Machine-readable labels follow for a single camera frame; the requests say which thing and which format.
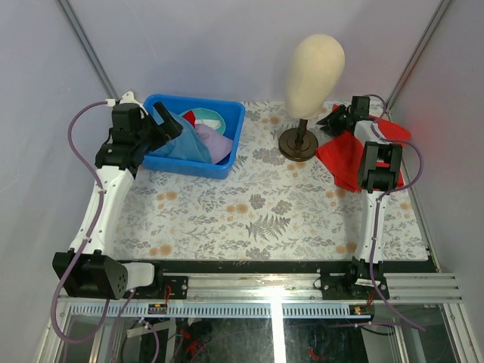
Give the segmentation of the blue bucket hat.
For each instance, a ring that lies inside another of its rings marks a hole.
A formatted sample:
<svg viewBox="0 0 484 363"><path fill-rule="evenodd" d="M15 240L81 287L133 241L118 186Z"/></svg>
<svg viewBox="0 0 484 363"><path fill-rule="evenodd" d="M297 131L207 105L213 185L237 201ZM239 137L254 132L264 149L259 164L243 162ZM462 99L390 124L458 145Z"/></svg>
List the blue bucket hat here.
<svg viewBox="0 0 484 363"><path fill-rule="evenodd" d="M182 124L183 132L176 139L150 152L150 155L198 163L211 163L209 151L198 137L195 128L186 119L175 113L170 113Z"/></svg>

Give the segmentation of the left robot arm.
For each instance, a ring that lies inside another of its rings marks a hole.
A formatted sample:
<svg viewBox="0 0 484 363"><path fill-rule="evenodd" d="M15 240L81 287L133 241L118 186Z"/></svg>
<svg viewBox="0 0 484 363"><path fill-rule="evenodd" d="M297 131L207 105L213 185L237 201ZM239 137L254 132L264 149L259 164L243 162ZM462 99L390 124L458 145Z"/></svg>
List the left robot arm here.
<svg viewBox="0 0 484 363"><path fill-rule="evenodd" d="M70 297L121 299L139 287L149 298L161 296L165 279L150 262L121 263L111 257L119 214L147 154L182 134L182 125L158 101L149 112L136 101L106 100L112 126L90 164L95 179L79 231L68 251L57 252L52 267Z"/></svg>

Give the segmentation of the red bucket hat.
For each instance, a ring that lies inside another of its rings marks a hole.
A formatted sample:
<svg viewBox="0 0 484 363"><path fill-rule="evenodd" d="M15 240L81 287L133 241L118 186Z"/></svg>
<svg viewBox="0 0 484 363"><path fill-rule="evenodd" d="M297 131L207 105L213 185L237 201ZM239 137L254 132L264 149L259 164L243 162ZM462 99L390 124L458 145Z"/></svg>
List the red bucket hat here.
<svg viewBox="0 0 484 363"><path fill-rule="evenodd" d="M194 112L192 110L187 111L182 115L184 119L186 119L193 127L195 127L196 123L196 116L194 115Z"/></svg>

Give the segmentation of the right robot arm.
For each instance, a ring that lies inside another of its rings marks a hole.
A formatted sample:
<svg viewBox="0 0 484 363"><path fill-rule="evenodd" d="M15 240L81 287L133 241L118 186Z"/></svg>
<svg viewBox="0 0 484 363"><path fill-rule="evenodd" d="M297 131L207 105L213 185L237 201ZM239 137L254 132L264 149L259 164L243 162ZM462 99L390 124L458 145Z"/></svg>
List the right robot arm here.
<svg viewBox="0 0 484 363"><path fill-rule="evenodd" d="M335 106L318 121L333 139L315 152L338 188L361 194L358 243L340 283L357 299L383 286L383 220L390 192L402 184L402 144L385 138L370 103L369 95L354 96L348 107Z"/></svg>

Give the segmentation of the mannequin head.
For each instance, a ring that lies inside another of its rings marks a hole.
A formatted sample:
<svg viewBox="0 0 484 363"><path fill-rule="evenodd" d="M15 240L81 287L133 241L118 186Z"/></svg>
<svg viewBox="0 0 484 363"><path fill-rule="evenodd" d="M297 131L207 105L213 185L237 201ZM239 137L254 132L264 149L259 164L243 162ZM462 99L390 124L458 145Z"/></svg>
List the mannequin head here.
<svg viewBox="0 0 484 363"><path fill-rule="evenodd" d="M315 155L318 139L307 124L320 114L343 74L345 62L342 45L329 35L308 36L296 47L287 72L284 106L299 124L278 139L279 151L287 159L305 162Z"/></svg>

